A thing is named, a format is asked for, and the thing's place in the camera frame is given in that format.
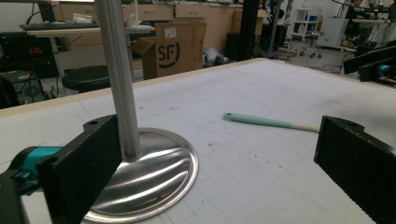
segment workbench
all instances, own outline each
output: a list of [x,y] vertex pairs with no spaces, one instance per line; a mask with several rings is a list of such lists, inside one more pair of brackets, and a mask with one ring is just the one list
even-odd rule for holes
[[[374,223],[314,163],[316,133],[226,120],[234,112],[320,125],[323,115],[396,146],[396,90],[266,59],[134,85],[139,127],[186,138],[198,177],[175,206],[143,223]],[[30,146],[64,146],[82,124],[115,113],[110,89],[0,110],[0,172]],[[23,197],[50,223],[44,195]]]

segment round metal base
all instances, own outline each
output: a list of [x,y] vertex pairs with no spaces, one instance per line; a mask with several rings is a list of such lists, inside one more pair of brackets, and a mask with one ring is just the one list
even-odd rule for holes
[[84,221],[136,222],[177,203],[198,175],[198,156],[183,137],[139,128],[140,153],[122,162]]

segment bolt hole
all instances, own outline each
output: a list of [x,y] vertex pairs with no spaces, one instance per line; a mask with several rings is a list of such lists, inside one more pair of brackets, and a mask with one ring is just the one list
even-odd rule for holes
[[88,122],[89,125],[95,125],[97,123],[98,123],[98,121],[96,121],[96,120],[92,120],[92,121]]
[[352,121],[350,121],[349,123],[348,123],[350,126],[358,126],[358,124],[357,123],[355,123],[355,122],[352,122]]

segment sfj logo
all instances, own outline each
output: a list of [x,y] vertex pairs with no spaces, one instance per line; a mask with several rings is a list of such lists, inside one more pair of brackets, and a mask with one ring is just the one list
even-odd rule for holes
[[180,46],[178,43],[159,46],[158,53],[160,55],[160,68],[170,68],[177,63],[180,57]]

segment black stool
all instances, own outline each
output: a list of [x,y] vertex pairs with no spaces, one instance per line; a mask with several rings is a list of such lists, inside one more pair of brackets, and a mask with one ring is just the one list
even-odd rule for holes
[[97,91],[110,87],[110,78],[106,65],[89,66],[74,69],[64,75],[62,84],[67,89],[78,91]]

